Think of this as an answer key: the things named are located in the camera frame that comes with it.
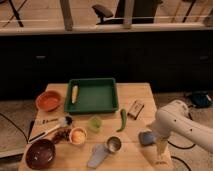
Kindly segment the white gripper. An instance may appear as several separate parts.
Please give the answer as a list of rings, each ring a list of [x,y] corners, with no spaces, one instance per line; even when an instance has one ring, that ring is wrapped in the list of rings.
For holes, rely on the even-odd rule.
[[[170,137],[170,131],[163,125],[150,124],[149,128],[153,134],[158,138],[156,140],[157,155],[161,157],[167,147],[167,140]]]

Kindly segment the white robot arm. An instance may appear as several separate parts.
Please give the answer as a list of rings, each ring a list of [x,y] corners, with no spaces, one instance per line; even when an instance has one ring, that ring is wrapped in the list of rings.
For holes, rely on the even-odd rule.
[[[155,119],[148,125],[157,140],[167,140],[175,132],[213,154],[213,128],[186,117],[189,107],[181,100],[173,100],[157,109]]]

